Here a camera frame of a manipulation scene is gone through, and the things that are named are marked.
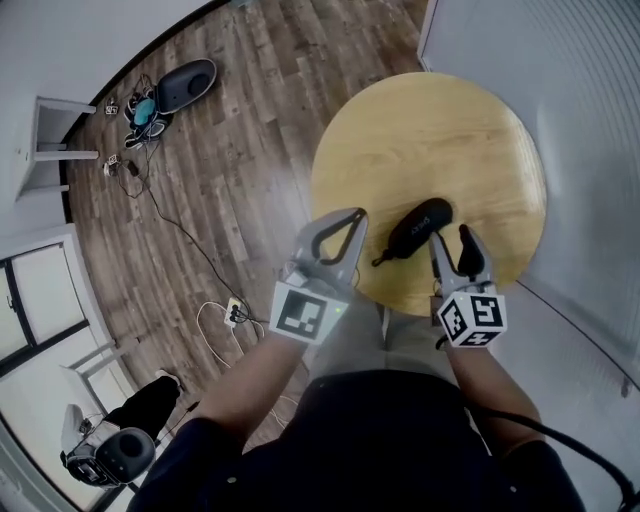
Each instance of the black shirt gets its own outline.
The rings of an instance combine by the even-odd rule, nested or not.
[[[129,510],[252,507],[583,510],[547,443],[499,461],[471,429],[457,388],[389,370],[315,380],[280,438],[244,455],[216,423],[189,421]]]

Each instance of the white cable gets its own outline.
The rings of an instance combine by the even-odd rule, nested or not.
[[[198,325],[198,330],[200,331],[200,336],[202,336],[202,339],[207,344],[207,347],[209,347],[209,350],[216,357],[216,359],[218,359],[218,361],[220,361],[227,368],[231,368],[231,365],[229,363],[227,363],[224,359],[222,359],[222,357],[220,357],[218,355],[218,353],[215,350],[213,350],[213,347],[211,345],[209,345],[209,342],[207,341],[207,337],[204,335],[204,332],[202,332],[202,327],[200,327],[200,314],[202,313],[202,310],[204,309],[204,307],[206,305],[208,305],[208,304],[211,304],[213,306],[219,307],[220,309],[222,309],[225,312],[225,315],[227,313],[227,308],[225,308],[222,304],[219,304],[218,302],[207,301],[207,302],[203,303],[202,306],[200,306],[200,309],[198,310],[198,314],[196,315],[196,324]],[[253,322],[254,324],[257,324],[260,327],[260,329],[262,330],[262,337],[264,338],[265,332],[264,332],[264,327],[262,326],[262,324],[260,322],[257,322],[256,320],[251,320],[251,319],[249,319],[249,320],[251,322]],[[238,346],[238,349],[240,350],[240,353],[242,355],[244,355],[244,350],[242,350],[242,346],[240,345],[240,342],[238,341],[238,338],[236,338],[236,333],[235,333],[235,330],[233,328],[231,328],[231,336],[233,337],[233,341],[236,342],[236,345]],[[288,396],[280,395],[278,397],[278,400],[280,398],[282,398],[284,400],[288,400],[289,402],[295,404],[296,407],[299,405],[298,402],[296,402],[293,398],[289,398]],[[280,418],[280,416],[278,416],[276,414],[276,411],[274,409],[271,409],[269,411],[269,414],[271,414],[276,419],[276,421],[278,422],[278,425],[280,425],[282,427],[282,429],[284,429],[289,424],[288,421],[283,420],[282,418]]]

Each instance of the black bag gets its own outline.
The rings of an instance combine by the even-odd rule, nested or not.
[[[427,199],[393,228],[387,248],[371,265],[377,267],[383,261],[394,258],[407,259],[429,240],[431,233],[439,231],[452,220],[453,208],[448,201],[439,197]]]

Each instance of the window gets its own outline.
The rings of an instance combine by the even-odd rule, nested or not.
[[[0,261],[0,376],[87,327],[62,245]]]

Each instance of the extension cord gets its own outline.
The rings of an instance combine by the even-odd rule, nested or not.
[[[234,299],[233,297],[230,298],[229,304],[227,304],[227,312],[224,315],[224,323],[227,324],[232,329],[234,329],[236,325],[238,325],[238,323],[231,320],[231,315],[233,314],[234,311],[238,311],[239,308],[240,308],[240,301],[237,299]]]

